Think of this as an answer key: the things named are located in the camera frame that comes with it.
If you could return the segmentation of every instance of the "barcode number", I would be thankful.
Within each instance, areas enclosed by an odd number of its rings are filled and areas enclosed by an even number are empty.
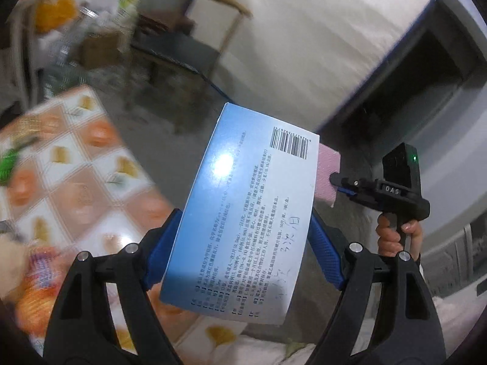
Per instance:
[[[308,143],[309,140],[306,137],[291,133],[280,127],[274,127],[270,147],[306,160],[308,156]]]

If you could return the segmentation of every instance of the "human hand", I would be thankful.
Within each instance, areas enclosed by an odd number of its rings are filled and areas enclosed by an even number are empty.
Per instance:
[[[401,235],[390,228],[391,223],[389,219],[384,214],[381,214],[377,219],[377,223],[376,232],[379,235],[379,240],[377,241],[379,255],[395,256],[399,251],[403,251],[404,248],[399,242]],[[423,229],[416,220],[405,223],[401,229],[405,234],[411,236],[411,249],[409,253],[417,261],[421,252],[421,245],[423,244]]]

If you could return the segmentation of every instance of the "mattress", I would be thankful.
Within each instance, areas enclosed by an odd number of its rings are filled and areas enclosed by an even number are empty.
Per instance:
[[[235,103],[317,130],[407,34],[431,0],[237,0],[253,13],[214,84]],[[218,47],[235,11],[194,0],[194,37]]]

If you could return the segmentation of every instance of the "gray floor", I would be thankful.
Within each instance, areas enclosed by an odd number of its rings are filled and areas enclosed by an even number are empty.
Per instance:
[[[159,76],[156,86],[147,83],[147,70],[138,65],[133,74],[132,98],[135,108],[130,113],[123,107],[120,89],[121,69],[99,69],[91,73],[92,85],[97,90],[109,116],[128,147],[143,168],[155,181],[161,192],[175,207],[183,208],[193,179],[198,170],[220,111],[226,100],[215,90],[198,108],[188,111],[186,130],[174,132],[178,103],[170,84],[181,85],[180,78]],[[342,155],[342,172],[353,176],[369,176],[370,170],[357,161],[357,154]],[[366,237],[371,221],[363,209],[338,194],[334,208],[315,204],[318,212],[330,226],[340,228],[347,238]],[[309,244],[306,246],[291,307],[283,325],[249,325],[245,333],[260,339],[278,342],[317,342],[326,327],[338,301],[339,292],[326,282]]]

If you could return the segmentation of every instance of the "silver screw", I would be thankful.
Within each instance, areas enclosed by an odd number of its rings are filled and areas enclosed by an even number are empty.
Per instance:
[[[78,261],[81,261],[81,262],[86,261],[88,259],[88,257],[89,257],[88,251],[81,251],[77,256]]]
[[[350,248],[351,252],[356,253],[362,252],[362,250],[364,249],[360,243],[350,243],[348,248]]]
[[[134,252],[137,252],[138,249],[139,246],[137,243],[127,244],[127,246],[125,247],[125,251],[128,252],[129,254],[133,254]]]
[[[411,259],[411,256],[409,255],[409,252],[401,251],[399,253],[399,258],[401,258],[403,261],[407,262]]]

